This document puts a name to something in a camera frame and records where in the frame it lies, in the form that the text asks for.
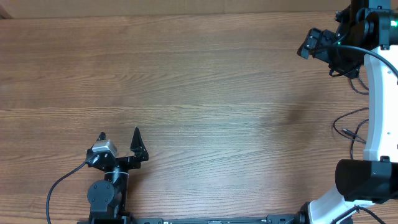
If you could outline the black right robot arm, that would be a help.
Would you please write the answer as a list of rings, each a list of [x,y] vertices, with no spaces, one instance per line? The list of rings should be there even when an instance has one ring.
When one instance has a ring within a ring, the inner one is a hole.
[[[311,29],[298,55],[326,62],[332,77],[368,77],[368,136],[361,160],[340,160],[334,186],[292,223],[351,223],[355,212],[397,198],[397,11],[389,1],[352,1],[338,30]]]

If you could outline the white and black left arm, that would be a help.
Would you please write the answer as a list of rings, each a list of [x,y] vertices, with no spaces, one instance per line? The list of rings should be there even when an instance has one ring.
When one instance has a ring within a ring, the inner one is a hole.
[[[94,182],[87,192],[90,203],[88,223],[136,222],[132,213],[126,210],[129,171],[139,169],[142,162],[149,160],[139,128],[134,129],[130,150],[133,155],[118,157],[116,146],[104,132],[87,150],[85,164],[104,172],[104,179]]]

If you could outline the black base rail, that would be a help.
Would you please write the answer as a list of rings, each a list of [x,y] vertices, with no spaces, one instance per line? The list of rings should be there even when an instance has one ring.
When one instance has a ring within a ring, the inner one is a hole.
[[[304,214],[268,215],[262,218],[189,218],[163,220],[161,218],[135,218],[132,224],[305,224],[310,223]]]

